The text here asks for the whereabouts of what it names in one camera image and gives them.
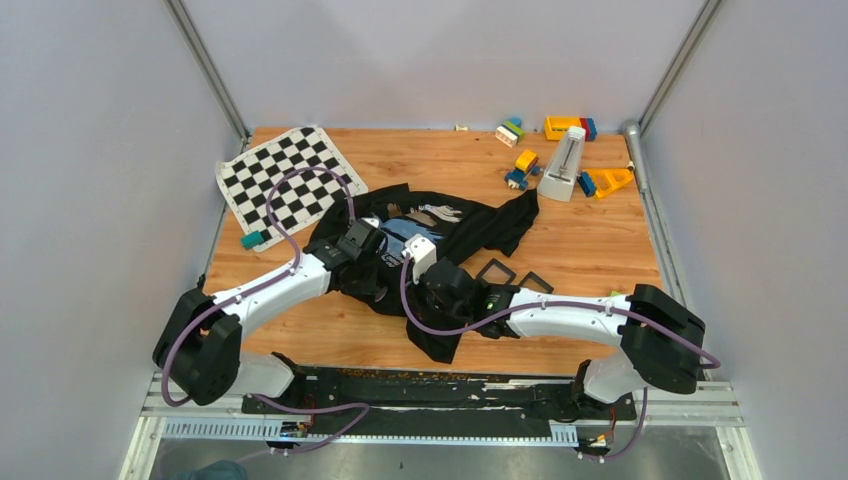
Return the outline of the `yellow toy brick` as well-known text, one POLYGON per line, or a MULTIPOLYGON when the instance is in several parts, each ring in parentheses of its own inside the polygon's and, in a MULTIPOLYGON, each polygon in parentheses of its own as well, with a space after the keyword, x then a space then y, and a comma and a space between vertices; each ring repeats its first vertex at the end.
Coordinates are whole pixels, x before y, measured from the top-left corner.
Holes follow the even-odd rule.
POLYGON ((571 127, 584 127, 581 117, 569 116, 546 116, 544 121, 544 135, 548 141, 561 140, 571 127))

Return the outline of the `black printed t-shirt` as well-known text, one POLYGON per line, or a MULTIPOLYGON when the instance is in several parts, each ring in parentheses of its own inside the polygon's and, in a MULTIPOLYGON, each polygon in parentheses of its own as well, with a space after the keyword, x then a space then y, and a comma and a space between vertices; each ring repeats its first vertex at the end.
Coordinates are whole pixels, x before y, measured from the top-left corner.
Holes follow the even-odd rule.
MULTIPOLYGON (((309 243, 324 239, 336 243, 348 229, 349 214, 345 200, 332 204, 315 226, 309 243)), ((493 207, 473 200, 432 191, 413 191, 408 184, 397 184, 353 198, 357 218, 379 220, 386 233, 380 260, 374 264, 378 285, 385 293, 344 295, 365 303, 375 313, 407 319, 400 298, 399 282, 404 243, 416 234, 436 246, 438 259, 447 258, 460 265, 480 249, 498 250, 509 257, 518 248, 524 234, 539 214, 535 190, 528 190, 501 206, 493 207)), ((450 364, 460 336, 436 336, 425 333, 407 320, 407 338, 431 360, 450 364)))

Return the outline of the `grey metal pipe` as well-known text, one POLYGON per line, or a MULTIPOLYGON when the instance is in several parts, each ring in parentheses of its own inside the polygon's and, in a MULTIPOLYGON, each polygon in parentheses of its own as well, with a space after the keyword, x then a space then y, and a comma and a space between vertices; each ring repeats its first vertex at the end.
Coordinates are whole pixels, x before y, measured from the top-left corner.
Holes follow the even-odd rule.
POLYGON ((650 193, 649 169, 647 157, 642 142, 642 131, 636 120, 628 120, 622 125, 622 135, 625 139, 637 188, 642 196, 650 193))

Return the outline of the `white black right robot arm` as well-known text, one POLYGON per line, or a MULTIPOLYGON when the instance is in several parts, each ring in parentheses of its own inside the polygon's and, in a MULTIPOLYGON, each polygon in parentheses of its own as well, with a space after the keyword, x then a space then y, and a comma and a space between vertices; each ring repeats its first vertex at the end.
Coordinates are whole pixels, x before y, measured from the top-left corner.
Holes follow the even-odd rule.
POLYGON ((607 297, 563 296, 491 284, 442 259, 422 274, 403 273, 400 295, 409 320, 431 335, 478 330, 493 338, 563 337, 614 348, 578 369, 571 403, 584 417, 647 387, 692 394, 700 373, 719 365, 703 348, 704 322, 653 285, 607 297))

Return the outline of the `black display box right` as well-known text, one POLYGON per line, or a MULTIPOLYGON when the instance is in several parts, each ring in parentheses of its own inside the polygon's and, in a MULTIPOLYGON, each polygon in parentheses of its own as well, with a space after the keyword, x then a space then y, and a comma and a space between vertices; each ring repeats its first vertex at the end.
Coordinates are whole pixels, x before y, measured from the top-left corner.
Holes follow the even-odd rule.
POLYGON ((533 271, 529 271, 518 283, 520 288, 526 288, 544 294, 552 294, 554 287, 533 271))

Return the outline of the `white green toy bricks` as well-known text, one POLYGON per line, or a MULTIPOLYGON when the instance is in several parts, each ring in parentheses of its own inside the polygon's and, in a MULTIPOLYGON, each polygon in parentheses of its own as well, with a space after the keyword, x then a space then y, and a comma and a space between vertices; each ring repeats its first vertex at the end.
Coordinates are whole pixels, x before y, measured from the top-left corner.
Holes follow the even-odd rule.
POLYGON ((518 117, 508 118, 495 129, 495 138, 510 148, 515 147, 524 135, 522 120, 518 117))

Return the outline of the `white metronome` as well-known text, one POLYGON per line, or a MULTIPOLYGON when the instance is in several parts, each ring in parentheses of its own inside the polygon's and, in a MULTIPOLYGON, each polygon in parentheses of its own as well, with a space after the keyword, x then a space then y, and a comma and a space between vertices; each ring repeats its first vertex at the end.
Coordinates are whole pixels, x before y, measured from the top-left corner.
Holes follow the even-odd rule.
POLYGON ((537 184, 537 193, 548 199, 569 202, 580 170, 586 130, 570 127, 550 158, 537 184))

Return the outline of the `black white checkerboard mat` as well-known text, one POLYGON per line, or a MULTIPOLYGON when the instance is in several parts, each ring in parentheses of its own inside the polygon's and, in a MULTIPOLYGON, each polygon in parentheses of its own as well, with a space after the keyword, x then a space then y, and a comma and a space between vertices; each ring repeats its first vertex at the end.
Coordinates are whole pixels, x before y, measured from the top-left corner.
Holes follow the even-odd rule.
POLYGON ((337 200, 369 187, 326 131, 297 127, 215 169, 219 190, 243 230, 260 231, 262 252, 321 219, 337 200))

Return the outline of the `teal small block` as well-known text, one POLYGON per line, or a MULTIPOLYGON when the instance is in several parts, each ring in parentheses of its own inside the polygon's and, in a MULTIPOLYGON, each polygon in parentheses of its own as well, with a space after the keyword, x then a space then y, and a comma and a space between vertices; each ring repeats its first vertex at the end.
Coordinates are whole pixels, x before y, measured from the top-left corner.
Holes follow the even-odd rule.
POLYGON ((261 246, 265 242, 263 234, 260 231, 253 231, 249 234, 244 235, 240 239, 241 246, 245 250, 251 250, 258 246, 261 246))

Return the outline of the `red blue toy brick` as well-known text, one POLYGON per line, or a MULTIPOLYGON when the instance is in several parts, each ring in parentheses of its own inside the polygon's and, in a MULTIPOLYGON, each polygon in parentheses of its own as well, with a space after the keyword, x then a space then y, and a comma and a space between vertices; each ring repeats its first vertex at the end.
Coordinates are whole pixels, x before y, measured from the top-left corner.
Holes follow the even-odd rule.
POLYGON ((580 117, 580 125, 586 131, 585 138, 588 142, 594 141, 597 138, 598 130, 593 118, 580 117))

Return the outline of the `orange triangular toy piece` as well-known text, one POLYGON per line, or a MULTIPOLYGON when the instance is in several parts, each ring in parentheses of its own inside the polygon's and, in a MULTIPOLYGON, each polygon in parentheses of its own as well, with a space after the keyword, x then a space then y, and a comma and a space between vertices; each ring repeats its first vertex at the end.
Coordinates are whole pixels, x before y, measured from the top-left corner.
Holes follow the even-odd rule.
POLYGON ((634 173, 627 168, 590 169, 589 176, 595 184, 595 197, 603 199, 630 184, 634 173))

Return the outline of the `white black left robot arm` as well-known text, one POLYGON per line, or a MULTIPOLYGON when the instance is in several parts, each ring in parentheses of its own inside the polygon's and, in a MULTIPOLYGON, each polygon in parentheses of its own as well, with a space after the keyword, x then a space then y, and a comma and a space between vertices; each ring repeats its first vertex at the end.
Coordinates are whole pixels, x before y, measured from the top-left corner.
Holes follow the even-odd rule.
POLYGON ((153 352, 164 384, 177 385, 199 406, 227 394, 260 394, 283 413, 298 411, 307 389, 295 364, 282 354, 245 353, 243 341, 283 312, 329 292, 377 292, 365 270, 385 239, 378 220, 358 219, 336 242, 314 241, 244 285, 214 295, 199 287, 183 293, 153 352))

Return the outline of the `yellow blue toy car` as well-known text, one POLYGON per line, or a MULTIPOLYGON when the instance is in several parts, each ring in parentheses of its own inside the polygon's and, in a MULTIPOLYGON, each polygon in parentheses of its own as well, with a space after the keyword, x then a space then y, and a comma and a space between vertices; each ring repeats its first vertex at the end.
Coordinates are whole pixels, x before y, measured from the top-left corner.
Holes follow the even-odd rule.
POLYGON ((525 149, 516 159, 513 169, 505 175, 504 180, 509 188, 524 191, 529 186, 529 178, 538 176, 540 172, 537 153, 525 149))

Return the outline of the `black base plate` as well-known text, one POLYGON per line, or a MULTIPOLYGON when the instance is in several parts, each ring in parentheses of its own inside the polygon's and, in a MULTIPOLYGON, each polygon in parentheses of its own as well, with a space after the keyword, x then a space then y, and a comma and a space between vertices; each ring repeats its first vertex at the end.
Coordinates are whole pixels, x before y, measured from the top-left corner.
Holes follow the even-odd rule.
POLYGON ((636 419, 632 395, 611 406, 576 401, 571 383, 569 377, 301 366, 277 401, 323 409, 309 429, 314 434, 335 433, 361 411, 331 407, 358 403, 370 410, 353 435, 527 439, 549 436, 552 422, 636 419))

